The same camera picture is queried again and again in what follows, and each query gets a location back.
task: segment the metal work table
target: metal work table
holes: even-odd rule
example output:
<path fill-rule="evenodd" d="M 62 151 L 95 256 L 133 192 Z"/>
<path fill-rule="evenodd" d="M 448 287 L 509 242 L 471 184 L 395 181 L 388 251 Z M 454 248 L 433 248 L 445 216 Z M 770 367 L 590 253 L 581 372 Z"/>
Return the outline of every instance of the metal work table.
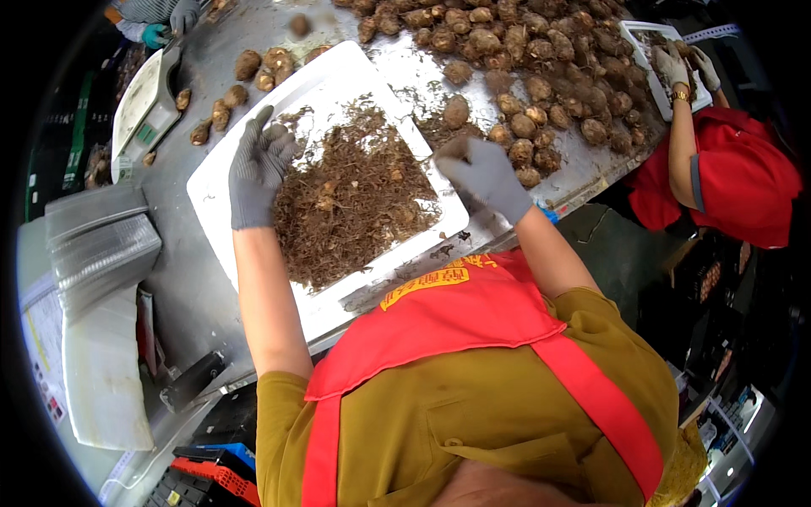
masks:
<path fill-rule="evenodd" d="M 305 13 L 313 25 L 313 33 L 303 41 L 292 41 L 287 30 L 290 17 L 297 12 Z M 198 147 L 189 142 L 191 130 L 211 114 L 212 103 L 237 82 L 234 61 L 243 50 L 263 53 L 280 45 L 292 49 L 300 59 L 319 45 L 357 40 L 357 26 L 350 10 L 337 9 L 330 0 L 240 0 L 217 24 L 201 21 L 182 41 L 175 83 L 178 91 L 191 88 L 191 103 L 158 145 L 153 166 L 144 168 L 140 177 L 150 215 L 164 243 L 155 269 L 144 285 L 155 294 L 157 333 L 169 364 L 185 371 L 210 350 L 220 350 L 226 357 L 228 367 L 204 391 L 204 397 L 222 386 L 223 390 L 235 389 L 254 380 L 255 374 L 242 330 L 237 293 L 214 256 L 186 194 L 186 181 L 224 134 L 212 131 L 208 144 Z M 482 73 L 477 72 L 462 88 L 453 87 L 443 81 L 442 67 L 433 57 L 415 49 L 406 30 L 399 37 L 378 34 L 365 51 L 398 97 L 414 105 L 418 117 L 439 109 L 445 94 L 461 92 L 470 102 L 471 119 L 483 131 L 489 131 L 496 122 L 496 106 L 485 91 Z M 230 125 L 264 96 L 252 84 L 245 85 L 248 103 L 234 110 Z M 522 87 L 515 86 L 513 90 L 521 93 Z M 656 114 L 656 118 L 649 115 L 647 120 L 653 139 L 658 141 L 664 133 L 661 118 Z M 643 153 L 618 157 L 608 148 L 587 147 L 578 133 L 570 131 L 559 134 L 555 146 L 563 154 L 563 169 L 530 191 L 536 204 L 545 208 L 553 220 L 579 208 L 636 168 L 649 156 L 655 142 L 642 149 Z M 462 198 L 470 211 L 465 234 L 446 239 L 385 274 L 378 283 L 352 294 L 341 301 L 345 310 L 359 316 L 404 281 L 452 259 L 514 244 L 514 233 L 503 218 L 464 195 Z M 331 346 L 344 328 L 311 341 L 311 353 Z"/>

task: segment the worker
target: worker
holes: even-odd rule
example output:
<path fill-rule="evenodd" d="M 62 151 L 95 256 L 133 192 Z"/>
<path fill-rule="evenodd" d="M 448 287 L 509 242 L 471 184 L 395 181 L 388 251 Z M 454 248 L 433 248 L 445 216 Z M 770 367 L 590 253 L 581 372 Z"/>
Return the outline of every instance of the worker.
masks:
<path fill-rule="evenodd" d="M 687 67 L 675 45 L 667 47 L 654 48 L 654 58 L 672 87 L 670 133 L 593 202 L 647 229 L 688 237 L 707 226 L 757 247 L 785 247 L 792 200 L 801 190 L 790 152 L 769 123 L 730 109 L 712 61 L 696 46 L 692 60 L 713 107 L 693 115 Z"/>
<path fill-rule="evenodd" d="M 273 228 L 295 138 L 245 126 L 230 167 L 239 306 L 272 505 L 642 506 L 676 445 L 665 362 L 600 292 L 497 144 L 436 154 L 521 248 L 388 292 L 313 368 Z"/>
<path fill-rule="evenodd" d="M 113 0 L 104 16 L 121 34 L 150 49 L 169 44 L 170 36 L 191 30 L 200 17 L 199 0 Z"/>

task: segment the hand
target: hand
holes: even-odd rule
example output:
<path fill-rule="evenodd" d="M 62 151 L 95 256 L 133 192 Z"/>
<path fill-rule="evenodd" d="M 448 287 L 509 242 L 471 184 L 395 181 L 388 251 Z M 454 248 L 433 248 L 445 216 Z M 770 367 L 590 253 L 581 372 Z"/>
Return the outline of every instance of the hand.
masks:
<path fill-rule="evenodd" d="M 231 229 L 273 227 L 273 202 L 298 145 L 281 124 L 262 127 L 273 114 L 269 105 L 245 124 L 245 133 L 231 162 L 228 188 Z"/>
<path fill-rule="evenodd" d="M 687 66 L 679 55 L 679 50 L 673 41 L 667 41 L 667 53 L 662 48 L 656 46 L 653 50 L 654 60 L 659 72 L 663 75 L 667 84 L 671 87 L 676 83 L 684 83 L 690 88 L 690 81 L 687 78 Z"/>
<path fill-rule="evenodd" d="M 718 74 L 715 72 L 715 67 L 713 67 L 712 60 L 708 57 L 704 51 L 701 51 L 698 47 L 691 45 L 690 49 L 693 51 L 692 60 L 698 68 L 701 70 L 702 81 L 704 81 L 704 86 L 707 87 L 712 93 L 717 92 L 721 89 L 721 80 L 718 79 Z"/>
<path fill-rule="evenodd" d="M 197 0 L 180 0 L 169 18 L 172 34 L 181 36 L 197 24 L 200 17 L 200 3 Z"/>
<path fill-rule="evenodd" d="M 144 29 L 144 33 L 141 34 L 141 40 L 144 41 L 150 49 L 160 49 L 169 44 L 169 39 L 163 37 L 163 32 L 167 28 L 166 25 L 159 23 L 147 25 Z"/>
<path fill-rule="evenodd" d="M 498 144 L 462 135 L 437 150 L 434 157 L 442 174 L 504 215 L 510 225 L 514 226 L 532 207 L 530 195 L 518 182 L 513 165 Z"/>

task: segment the white plastic tray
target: white plastic tray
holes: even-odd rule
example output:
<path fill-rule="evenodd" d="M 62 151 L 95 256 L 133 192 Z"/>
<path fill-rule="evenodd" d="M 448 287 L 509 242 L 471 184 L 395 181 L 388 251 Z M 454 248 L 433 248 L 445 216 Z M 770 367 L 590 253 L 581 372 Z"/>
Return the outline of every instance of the white plastic tray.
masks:
<path fill-rule="evenodd" d="M 651 30 L 653 32 L 660 32 L 664 38 L 670 41 L 681 41 L 681 35 L 679 34 L 678 30 L 669 24 L 645 23 L 642 21 L 620 22 L 620 32 L 622 33 L 622 36 L 633 44 L 633 59 L 637 62 L 638 66 L 645 69 L 648 73 L 648 85 L 650 86 L 650 92 L 656 101 L 656 106 L 659 108 L 659 112 L 662 114 L 664 121 L 670 122 L 673 119 L 673 108 L 670 104 L 670 98 L 667 96 L 662 84 L 659 82 L 659 78 L 656 77 L 656 73 L 654 72 L 653 67 L 650 65 L 650 62 L 648 62 L 648 57 L 645 56 L 645 52 L 642 50 L 642 44 L 631 33 L 632 30 Z M 702 83 L 701 77 L 698 75 L 698 71 L 693 71 L 693 79 L 696 82 L 696 100 L 693 101 L 692 108 L 693 112 L 695 113 L 699 109 L 705 108 L 712 104 L 712 96 L 710 95 L 710 92 L 704 88 L 704 84 Z"/>
<path fill-rule="evenodd" d="M 273 117 L 298 112 L 309 105 L 314 112 L 299 121 L 297 137 L 309 132 L 308 146 L 321 140 L 327 129 L 341 123 L 342 107 L 371 94 L 369 100 L 381 108 L 387 120 L 397 128 L 402 139 L 418 161 L 431 155 L 422 134 L 411 121 L 410 107 L 394 96 L 384 77 L 374 68 L 357 43 L 342 42 L 322 54 L 278 88 L 273 89 L 214 147 L 189 178 L 186 189 L 203 231 L 211 243 L 225 274 L 238 291 L 237 266 L 231 238 L 231 207 L 228 171 L 234 153 L 245 131 L 245 122 L 254 118 L 266 105 L 274 105 Z M 291 283 L 298 304 L 304 337 L 308 342 L 336 326 L 348 322 L 353 314 L 344 310 L 342 300 L 364 286 L 376 283 L 383 275 L 412 260 L 442 241 L 440 233 L 451 235 L 464 229 L 470 219 L 451 183 L 437 170 L 433 161 L 423 165 L 428 181 L 437 194 L 440 220 L 407 241 L 400 243 L 357 271 L 326 289 L 308 294 L 305 287 Z"/>

